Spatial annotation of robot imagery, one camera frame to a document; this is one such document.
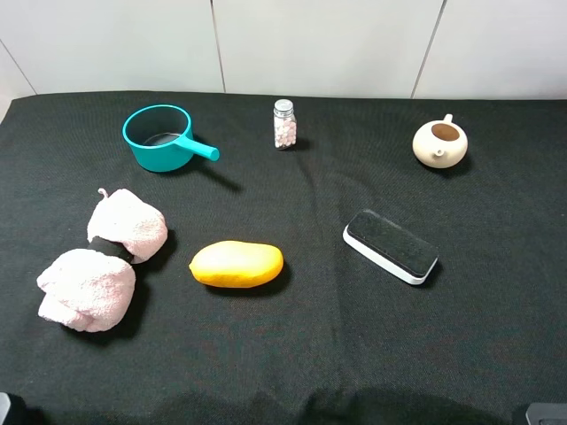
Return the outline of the black and white board eraser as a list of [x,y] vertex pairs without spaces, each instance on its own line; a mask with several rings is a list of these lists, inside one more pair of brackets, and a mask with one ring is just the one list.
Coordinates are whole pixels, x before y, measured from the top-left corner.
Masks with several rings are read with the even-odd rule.
[[346,224],[344,241],[363,257],[406,284],[423,284],[438,262],[431,243],[369,209]]

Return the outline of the glass jar of pink candies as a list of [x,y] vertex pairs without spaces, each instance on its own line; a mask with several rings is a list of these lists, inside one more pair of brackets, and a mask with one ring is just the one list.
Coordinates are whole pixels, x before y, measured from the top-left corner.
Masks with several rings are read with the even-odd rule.
[[293,102],[289,99],[278,99],[274,104],[274,143],[278,150],[292,147],[297,142],[297,120]]

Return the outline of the beige ceramic teapot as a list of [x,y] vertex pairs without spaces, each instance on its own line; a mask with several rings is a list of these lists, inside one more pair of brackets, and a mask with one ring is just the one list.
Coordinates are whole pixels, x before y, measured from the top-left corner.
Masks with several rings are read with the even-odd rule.
[[468,149],[468,137],[453,122],[453,115],[423,124],[415,133],[412,149],[425,166],[437,169],[457,165]]

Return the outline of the black tablecloth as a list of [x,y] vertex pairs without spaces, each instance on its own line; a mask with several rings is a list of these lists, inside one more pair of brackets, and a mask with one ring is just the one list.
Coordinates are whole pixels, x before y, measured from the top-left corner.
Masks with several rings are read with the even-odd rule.
[[[134,112],[183,108],[220,151],[154,173],[122,136]],[[295,149],[271,97],[104,92],[12,101],[1,124],[1,388],[40,424],[507,424],[566,399],[566,104],[294,99]],[[412,142],[453,115],[455,166]],[[99,189],[126,188],[170,231],[110,331],[41,319],[37,276],[86,245]],[[431,243],[406,284],[343,239],[369,209]],[[206,286],[193,257],[274,245],[250,289]]]

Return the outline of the pink towel with black band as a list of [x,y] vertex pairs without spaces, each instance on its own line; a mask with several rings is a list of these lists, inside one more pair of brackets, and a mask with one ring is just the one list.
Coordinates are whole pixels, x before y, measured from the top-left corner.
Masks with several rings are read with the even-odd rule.
[[127,189],[102,199],[87,226],[89,246],[57,257],[36,280],[44,292],[38,315],[76,331],[116,326],[132,300],[134,264],[154,256],[167,240],[163,214]]

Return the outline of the yellow mango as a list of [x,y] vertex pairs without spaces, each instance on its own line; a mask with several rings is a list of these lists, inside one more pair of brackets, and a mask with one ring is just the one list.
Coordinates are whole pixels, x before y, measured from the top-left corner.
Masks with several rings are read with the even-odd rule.
[[189,270],[200,283],[215,288],[250,289],[274,280],[284,256],[274,245],[221,241],[200,250]]

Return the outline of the grey base corner right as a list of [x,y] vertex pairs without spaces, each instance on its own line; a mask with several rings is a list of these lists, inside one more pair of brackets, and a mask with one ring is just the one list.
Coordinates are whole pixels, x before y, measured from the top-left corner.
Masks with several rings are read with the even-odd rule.
[[567,425],[567,404],[531,403],[525,419],[528,425]]

